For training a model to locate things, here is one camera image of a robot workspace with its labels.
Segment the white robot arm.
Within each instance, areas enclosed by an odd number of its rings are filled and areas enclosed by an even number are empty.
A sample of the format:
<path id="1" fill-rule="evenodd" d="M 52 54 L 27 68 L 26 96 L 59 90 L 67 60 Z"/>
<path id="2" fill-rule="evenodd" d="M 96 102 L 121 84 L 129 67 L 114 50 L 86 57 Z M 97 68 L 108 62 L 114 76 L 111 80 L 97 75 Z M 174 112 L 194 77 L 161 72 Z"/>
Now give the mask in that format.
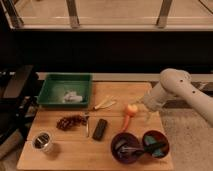
<path id="1" fill-rule="evenodd" d="M 190 74 L 184 70 L 164 69 L 159 75 L 159 82 L 135 104 L 144 104 L 149 111 L 155 112 L 166 104 L 170 95 L 181 97 L 213 127 L 213 98 L 195 88 Z"/>

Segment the translucent yellowish gripper finger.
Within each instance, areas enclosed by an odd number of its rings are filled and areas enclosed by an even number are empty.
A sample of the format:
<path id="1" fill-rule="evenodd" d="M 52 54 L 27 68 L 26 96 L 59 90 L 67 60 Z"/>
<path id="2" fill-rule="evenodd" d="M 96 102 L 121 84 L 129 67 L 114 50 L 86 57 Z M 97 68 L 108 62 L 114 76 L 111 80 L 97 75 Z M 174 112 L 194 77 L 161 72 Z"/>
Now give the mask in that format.
<path id="1" fill-rule="evenodd" d="M 137 100 L 134 100 L 133 102 L 131 102 L 130 104 L 141 104 L 143 103 L 143 97 L 137 99 Z"/>
<path id="2" fill-rule="evenodd" d="M 152 116 L 152 112 L 147 111 L 147 112 L 146 112 L 146 121 L 149 121 L 150 118 L 151 118 L 151 116 Z"/>

